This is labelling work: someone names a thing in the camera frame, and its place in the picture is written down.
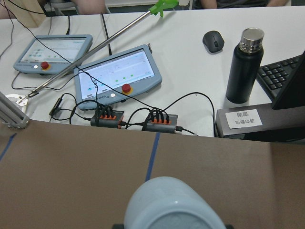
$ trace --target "light blue object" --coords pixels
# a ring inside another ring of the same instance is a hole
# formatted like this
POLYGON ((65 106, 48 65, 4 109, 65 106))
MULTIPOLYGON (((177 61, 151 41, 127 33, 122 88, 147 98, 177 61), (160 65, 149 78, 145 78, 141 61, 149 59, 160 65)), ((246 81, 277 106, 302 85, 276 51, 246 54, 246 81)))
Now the light blue object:
POLYGON ((187 184, 157 177, 142 184, 129 201, 125 229, 225 229, 212 208, 187 184))
MULTIPOLYGON (((74 74, 77 74, 75 78, 77 103, 96 100, 98 89, 97 101, 109 105, 128 99, 126 95, 134 97, 142 94, 162 82, 161 74, 147 45, 80 66, 74 69, 74 74), (90 78, 80 69, 94 78, 90 78), (124 84, 131 87, 131 91, 125 94, 122 91, 124 84)), ((82 110, 93 109, 96 103, 86 102, 78 107, 82 110)))
POLYGON ((40 35, 36 37, 45 46, 35 38, 29 43, 14 64, 14 68, 22 73, 57 74, 68 67, 70 63, 81 58, 92 45, 92 36, 88 34, 40 35), (43 69, 42 62, 47 62, 49 67, 43 69))

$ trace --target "blue tape line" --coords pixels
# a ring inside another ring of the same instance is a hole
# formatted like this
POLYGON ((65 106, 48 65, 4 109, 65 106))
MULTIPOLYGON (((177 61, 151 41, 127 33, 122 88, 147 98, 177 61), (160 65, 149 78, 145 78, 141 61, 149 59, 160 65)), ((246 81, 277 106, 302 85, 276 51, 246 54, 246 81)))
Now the blue tape line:
POLYGON ((154 158, 155 158, 156 153, 157 153, 159 139, 160 139, 160 133, 157 132, 156 133, 156 137, 154 138, 153 146, 152 146, 152 153, 151 153, 151 158, 149 160, 149 164, 148 164, 148 168, 147 168, 147 173, 146 173, 145 181, 148 181, 151 178, 151 174, 152 174, 152 170, 153 170, 154 158))
POLYGON ((14 137, 15 137, 16 135, 17 135, 17 133, 16 133, 16 134, 13 134, 13 135, 9 138, 9 141, 8 141, 8 143, 6 144, 6 147, 4 148, 3 152, 2 152, 1 155, 0 155, 0 161, 1 161, 2 158, 4 157, 6 151, 8 151, 8 149, 9 149, 9 147, 10 147, 10 145, 11 145, 11 143, 12 143, 12 141, 13 141, 13 139, 14 139, 14 137))

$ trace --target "monitor stand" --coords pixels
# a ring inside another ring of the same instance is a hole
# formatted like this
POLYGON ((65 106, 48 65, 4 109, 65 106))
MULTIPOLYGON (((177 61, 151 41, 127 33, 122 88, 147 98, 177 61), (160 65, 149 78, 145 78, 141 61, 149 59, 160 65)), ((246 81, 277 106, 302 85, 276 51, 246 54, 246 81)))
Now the monitor stand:
POLYGON ((271 104, 236 107, 217 110, 217 137, 287 142, 305 138, 305 106, 273 110, 271 104), (262 125, 231 128, 226 113, 257 110, 262 125))

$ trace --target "tablet screen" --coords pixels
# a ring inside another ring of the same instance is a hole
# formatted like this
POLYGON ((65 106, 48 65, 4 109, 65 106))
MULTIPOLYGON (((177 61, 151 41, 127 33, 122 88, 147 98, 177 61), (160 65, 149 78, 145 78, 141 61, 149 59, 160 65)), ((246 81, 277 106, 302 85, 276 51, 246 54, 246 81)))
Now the tablet screen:
POLYGON ((108 86, 118 88, 125 83, 141 81, 155 76, 144 49, 95 64, 86 68, 85 71, 102 83, 94 79, 91 80, 86 73, 80 71, 79 80, 82 99, 96 95, 96 85, 93 81, 98 85, 97 94, 100 94, 111 90, 108 86))
POLYGON ((67 62, 52 50, 59 53, 68 61, 73 62, 86 38, 39 38, 39 40, 51 50, 43 46, 38 40, 35 40, 21 58, 21 63, 41 63, 44 61, 50 63, 67 62))

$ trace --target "white label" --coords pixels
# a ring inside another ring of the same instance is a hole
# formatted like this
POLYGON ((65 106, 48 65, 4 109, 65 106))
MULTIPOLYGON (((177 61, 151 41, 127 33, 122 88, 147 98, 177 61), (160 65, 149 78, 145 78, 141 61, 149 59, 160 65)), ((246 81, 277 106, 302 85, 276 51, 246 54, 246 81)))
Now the white label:
POLYGON ((256 109, 225 113, 230 129, 263 125, 256 109))

